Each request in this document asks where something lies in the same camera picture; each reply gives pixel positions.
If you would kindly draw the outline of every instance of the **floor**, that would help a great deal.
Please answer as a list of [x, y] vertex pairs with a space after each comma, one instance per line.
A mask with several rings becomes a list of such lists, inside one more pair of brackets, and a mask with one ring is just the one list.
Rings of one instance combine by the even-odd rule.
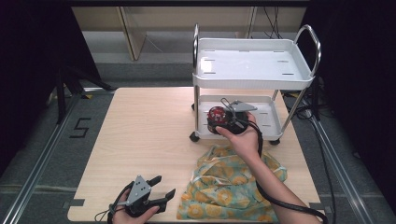
[[[123, 33], [86, 32], [84, 35], [101, 77], [107, 84], [115, 87], [192, 85], [192, 32], [148, 33], [140, 58], [135, 62], [129, 57]], [[290, 38], [293, 35], [283, 34]], [[207, 33], [201, 36], [234, 37], [234, 34]], [[254, 38], [260, 37], [264, 37], [263, 34], [254, 34]], [[85, 81], [82, 84], [86, 88], [95, 87]], [[283, 93], [286, 105], [292, 106], [295, 101], [292, 92]], [[20, 208], [22, 213], [16, 218], [17, 222], [71, 223], [67, 219], [67, 208], [90, 157], [112, 93], [95, 92], [84, 97], [67, 95], [69, 113], [63, 126], [56, 125], [54, 94], [35, 130], [26, 140], [26, 147], [17, 154], [1, 177], [2, 220], [6, 218], [8, 209], [18, 206], [15, 202], [20, 192], [35, 175], [35, 181], [29, 182], [33, 190], [27, 194], [26, 205]], [[326, 103], [323, 93], [320, 100]], [[304, 101], [309, 104], [309, 93]], [[292, 124], [329, 223], [396, 223], [396, 217], [359, 160], [359, 155], [353, 153], [354, 148], [332, 109], [323, 106], [320, 121], [307, 119], [309, 116], [309, 110], [299, 111], [293, 117]], [[86, 132], [76, 129], [77, 125], [87, 127]], [[48, 154], [48, 157], [42, 159], [42, 153]], [[44, 160], [42, 169], [32, 172], [40, 160]]]

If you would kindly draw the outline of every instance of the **yellow patterned cloth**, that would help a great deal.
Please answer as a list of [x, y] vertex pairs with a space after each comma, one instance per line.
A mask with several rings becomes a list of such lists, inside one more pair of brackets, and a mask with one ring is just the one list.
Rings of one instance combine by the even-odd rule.
[[[263, 152], [262, 160], [281, 181], [286, 180], [286, 168], [274, 157]], [[277, 222], [248, 166], [230, 147], [213, 146], [198, 159], [191, 182], [181, 196], [177, 219], [204, 218]]]

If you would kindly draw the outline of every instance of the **fabric bag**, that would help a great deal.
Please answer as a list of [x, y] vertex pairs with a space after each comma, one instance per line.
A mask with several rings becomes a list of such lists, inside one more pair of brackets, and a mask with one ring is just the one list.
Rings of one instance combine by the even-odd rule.
[[[268, 152], [262, 152], [262, 160], [281, 181], [286, 180], [286, 168]], [[214, 145], [198, 159], [181, 196], [177, 219], [207, 218], [277, 222], [274, 209], [260, 195], [248, 166], [228, 146]]]

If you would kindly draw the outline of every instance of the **cart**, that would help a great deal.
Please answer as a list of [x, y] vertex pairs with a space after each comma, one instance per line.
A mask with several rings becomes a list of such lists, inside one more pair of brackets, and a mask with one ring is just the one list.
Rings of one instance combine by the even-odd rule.
[[[308, 31], [316, 46], [315, 65], [312, 70], [300, 52], [297, 41]], [[236, 39], [199, 38], [199, 25], [195, 25], [192, 53], [192, 80], [194, 86], [195, 131], [193, 142], [199, 139], [220, 139], [207, 129], [207, 112], [219, 105], [222, 98], [238, 100], [257, 107], [251, 111], [262, 131], [262, 138], [272, 145], [287, 128], [295, 109], [303, 99], [318, 69], [321, 48], [314, 30], [304, 25], [294, 41], [288, 39]], [[201, 95], [200, 89], [274, 90], [267, 95]], [[299, 96], [283, 124], [280, 123], [275, 98], [278, 91], [300, 91]]]

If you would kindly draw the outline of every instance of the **metal cart handle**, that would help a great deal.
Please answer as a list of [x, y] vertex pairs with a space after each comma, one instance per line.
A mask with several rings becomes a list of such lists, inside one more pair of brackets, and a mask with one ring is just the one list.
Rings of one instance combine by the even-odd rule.
[[314, 68], [311, 71], [311, 74], [309, 74], [309, 76], [313, 77], [315, 75], [315, 73], [317, 72], [317, 70], [318, 70], [320, 57], [321, 57], [321, 46], [320, 46], [320, 42], [318, 40], [317, 35], [315, 34], [314, 30], [312, 29], [312, 27], [310, 25], [304, 25], [303, 27], [300, 28], [300, 30], [297, 33], [296, 38], [294, 39], [294, 44], [297, 44], [298, 38], [300, 37], [300, 34], [304, 30], [308, 30], [309, 31], [309, 34], [311, 34], [311, 37], [314, 40], [314, 43], [315, 43], [316, 48], [317, 48], [317, 58], [315, 59], [315, 65], [314, 65]]
[[199, 39], [199, 25], [195, 24], [194, 29], [194, 39], [193, 39], [193, 49], [192, 49], [192, 68], [193, 73], [196, 74], [197, 61], [198, 61], [198, 39]]

